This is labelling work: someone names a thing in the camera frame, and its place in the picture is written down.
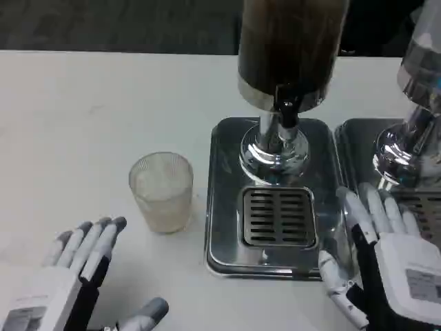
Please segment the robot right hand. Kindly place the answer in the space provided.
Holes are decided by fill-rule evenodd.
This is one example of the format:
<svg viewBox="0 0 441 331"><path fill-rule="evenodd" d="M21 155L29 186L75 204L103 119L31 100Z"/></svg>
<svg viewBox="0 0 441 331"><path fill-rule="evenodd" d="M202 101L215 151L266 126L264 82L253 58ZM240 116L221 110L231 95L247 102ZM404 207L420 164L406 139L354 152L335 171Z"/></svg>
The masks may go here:
<svg viewBox="0 0 441 331"><path fill-rule="evenodd" d="M416 217L386 191L340 186L356 249L351 278L326 250L318 268L327 296L358 330L439 330L440 249L424 239Z"/></svg>

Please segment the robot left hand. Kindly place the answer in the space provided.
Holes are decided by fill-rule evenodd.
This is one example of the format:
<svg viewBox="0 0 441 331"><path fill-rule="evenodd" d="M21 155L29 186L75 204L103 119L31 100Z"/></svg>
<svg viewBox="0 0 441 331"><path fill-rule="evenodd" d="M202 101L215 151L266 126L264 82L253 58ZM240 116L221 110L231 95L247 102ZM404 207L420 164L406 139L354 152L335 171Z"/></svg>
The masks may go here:
<svg viewBox="0 0 441 331"><path fill-rule="evenodd" d="M87 330L124 217L61 233L42 262L11 246L1 257L2 330Z"/></svg>

